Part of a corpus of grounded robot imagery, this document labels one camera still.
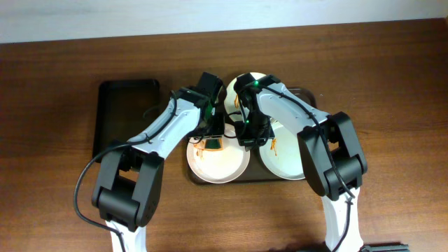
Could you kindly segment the orange green sponge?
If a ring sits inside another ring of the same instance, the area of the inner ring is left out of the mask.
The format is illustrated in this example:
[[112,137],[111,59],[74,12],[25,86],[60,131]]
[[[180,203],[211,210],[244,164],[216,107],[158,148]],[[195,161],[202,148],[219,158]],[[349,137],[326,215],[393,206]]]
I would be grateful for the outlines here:
[[204,141],[204,150],[206,151],[221,151],[223,149],[223,142],[221,138],[206,139]]

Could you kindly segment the white plate back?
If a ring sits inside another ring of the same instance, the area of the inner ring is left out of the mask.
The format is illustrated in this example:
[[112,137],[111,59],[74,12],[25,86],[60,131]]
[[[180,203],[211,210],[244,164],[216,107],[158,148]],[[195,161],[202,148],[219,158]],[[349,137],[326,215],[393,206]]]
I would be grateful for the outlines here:
[[226,88],[227,95],[224,100],[225,111],[232,122],[242,121],[242,115],[234,114],[234,112],[240,112],[237,93],[234,90],[234,85],[236,82],[237,82],[236,78],[230,81],[230,83]]

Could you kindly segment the white plate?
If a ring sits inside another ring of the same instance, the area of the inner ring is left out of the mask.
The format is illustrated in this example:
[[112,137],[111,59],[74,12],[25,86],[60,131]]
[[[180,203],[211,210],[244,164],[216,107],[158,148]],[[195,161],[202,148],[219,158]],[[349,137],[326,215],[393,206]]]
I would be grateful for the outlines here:
[[226,88],[227,95],[224,100],[225,111],[232,122],[242,121],[242,115],[234,114],[234,112],[240,112],[237,93],[234,90],[234,85],[236,82],[237,82],[236,78],[230,81],[230,83]]
[[204,149],[205,139],[199,144],[188,143],[186,158],[194,175],[208,183],[228,183],[246,170],[250,152],[237,139],[220,138],[220,150]]
[[277,121],[272,124],[272,129],[274,138],[259,147],[263,164],[282,179],[292,181],[304,179],[297,136]]

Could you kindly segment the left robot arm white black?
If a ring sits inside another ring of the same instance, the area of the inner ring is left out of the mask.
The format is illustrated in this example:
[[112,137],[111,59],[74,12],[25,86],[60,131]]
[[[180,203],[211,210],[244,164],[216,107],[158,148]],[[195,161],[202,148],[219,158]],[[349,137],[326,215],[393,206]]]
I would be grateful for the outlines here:
[[184,137],[213,137],[220,88],[188,87],[172,93],[162,114],[144,131],[97,154],[100,170],[92,205],[111,233],[114,251],[145,251],[146,226],[158,207],[165,159]]

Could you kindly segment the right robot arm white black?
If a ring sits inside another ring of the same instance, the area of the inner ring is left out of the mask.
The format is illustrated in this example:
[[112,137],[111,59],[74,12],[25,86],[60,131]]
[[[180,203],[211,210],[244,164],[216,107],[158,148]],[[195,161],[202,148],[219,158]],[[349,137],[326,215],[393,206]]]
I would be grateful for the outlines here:
[[358,196],[367,162],[350,117],[320,111],[292,94],[275,76],[245,73],[233,85],[242,116],[237,140],[246,150],[273,138],[271,119],[297,138],[306,181],[321,197],[328,251],[361,251]]

